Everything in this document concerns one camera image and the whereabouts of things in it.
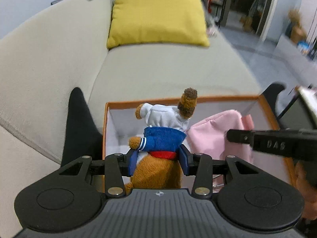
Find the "right hand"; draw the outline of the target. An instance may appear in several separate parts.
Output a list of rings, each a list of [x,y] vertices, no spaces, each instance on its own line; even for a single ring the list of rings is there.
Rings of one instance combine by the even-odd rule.
[[[316,220],[316,188],[310,185],[306,180],[306,172],[303,165],[298,162],[295,166],[296,173],[296,188],[299,190],[304,198],[305,206],[303,211],[303,218],[309,220]]]

